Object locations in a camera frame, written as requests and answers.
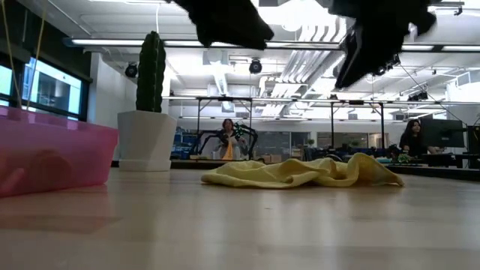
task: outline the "pink plastic bin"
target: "pink plastic bin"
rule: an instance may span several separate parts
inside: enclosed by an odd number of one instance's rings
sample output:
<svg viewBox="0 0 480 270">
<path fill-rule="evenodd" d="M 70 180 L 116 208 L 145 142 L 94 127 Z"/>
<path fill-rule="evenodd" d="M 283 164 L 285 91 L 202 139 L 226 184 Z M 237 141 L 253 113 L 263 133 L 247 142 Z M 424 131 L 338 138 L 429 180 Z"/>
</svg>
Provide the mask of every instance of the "pink plastic bin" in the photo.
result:
<svg viewBox="0 0 480 270">
<path fill-rule="evenodd" d="M 0 197 L 104 184 L 116 129 L 0 106 Z"/>
</svg>

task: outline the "yellow towel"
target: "yellow towel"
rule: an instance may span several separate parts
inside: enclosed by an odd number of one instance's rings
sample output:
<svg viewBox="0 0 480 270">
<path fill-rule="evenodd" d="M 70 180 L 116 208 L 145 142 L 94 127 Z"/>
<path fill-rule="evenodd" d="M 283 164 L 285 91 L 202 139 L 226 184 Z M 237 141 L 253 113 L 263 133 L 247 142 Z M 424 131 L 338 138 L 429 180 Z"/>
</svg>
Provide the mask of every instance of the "yellow towel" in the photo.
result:
<svg viewBox="0 0 480 270">
<path fill-rule="evenodd" d="M 222 161 L 233 161 L 233 147 L 232 140 L 228 140 L 228 146 L 226 147 L 225 155 L 222 157 Z"/>
<path fill-rule="evenodd" d="M 308 182 L 326 187 L 393 184 L 404 186 L 401 178 L 366 154 L 355 154 L 348 163 L 330 158 L 302 162 L 289 159 L 265 165 L 256 161 L 229 162 L 202 176 L 205 183 L 230 187 L 294 188 Z"/>
</svg>

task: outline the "person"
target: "person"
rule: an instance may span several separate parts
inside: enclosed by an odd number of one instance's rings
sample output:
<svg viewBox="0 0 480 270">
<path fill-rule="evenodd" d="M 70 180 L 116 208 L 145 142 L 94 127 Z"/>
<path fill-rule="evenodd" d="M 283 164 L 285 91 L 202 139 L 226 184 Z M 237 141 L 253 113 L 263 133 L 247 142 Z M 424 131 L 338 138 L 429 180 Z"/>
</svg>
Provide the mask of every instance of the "person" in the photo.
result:
<svg viewBox="0 0 480 270">
<path fill-rule="evenodd" d="M 400 148 L 407 152 L 410 157 L 420 158 L 422 155 L 430 152 L 436 154 L 434 147 L 424 146 L 422 141 L 422 126 L 417 119 L 410 120 L 406 124 L 405 131 L 400 138 Z"/>
<path fill-rule="evenodd" d="M 232 144 L 233 147 L 233 160 L 239 160 L 241 153 L 248 151 L 247 141 L 240 137 L 237 141 L 235 134 L 233 132 L 233 121 L 232 119 L 225 119 L 222 123 L 222 134 L 224 139 L 220 139 L 218 146 L 215 148 L 217 152 L 220 150 L 220 158 L 223 158 L 227 153 L 228 142 Z"/>
</svg>

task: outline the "white planter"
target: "white planter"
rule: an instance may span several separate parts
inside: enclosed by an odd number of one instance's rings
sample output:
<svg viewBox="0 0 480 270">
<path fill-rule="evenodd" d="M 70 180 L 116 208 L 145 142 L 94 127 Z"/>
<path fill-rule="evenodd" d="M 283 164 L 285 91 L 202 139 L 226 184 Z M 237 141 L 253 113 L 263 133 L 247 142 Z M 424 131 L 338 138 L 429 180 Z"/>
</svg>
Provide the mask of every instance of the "white planter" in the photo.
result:
<svg viewBox="0 0 480 270">
<path fill-rule="evenodd" d="M 170 170 L 176 119 L 157 112 L 118 114 L 120 170 L 163 172 Z"/>
</svg>

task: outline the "wooden floor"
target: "wooden floor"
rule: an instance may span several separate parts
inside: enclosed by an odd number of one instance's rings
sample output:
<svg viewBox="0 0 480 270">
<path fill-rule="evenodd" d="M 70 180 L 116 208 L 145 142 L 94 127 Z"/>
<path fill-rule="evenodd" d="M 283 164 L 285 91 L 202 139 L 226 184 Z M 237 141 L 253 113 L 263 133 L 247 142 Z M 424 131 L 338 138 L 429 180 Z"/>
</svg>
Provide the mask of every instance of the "wooden floor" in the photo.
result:
<svg viewBox="0 0 480 270">
<path fill-rule="evenodd" d="M 299 270 L 480 267 L 480 185 L 232 189 L 202 172 L 0 199 L 0 269 Z"/>
</svg>

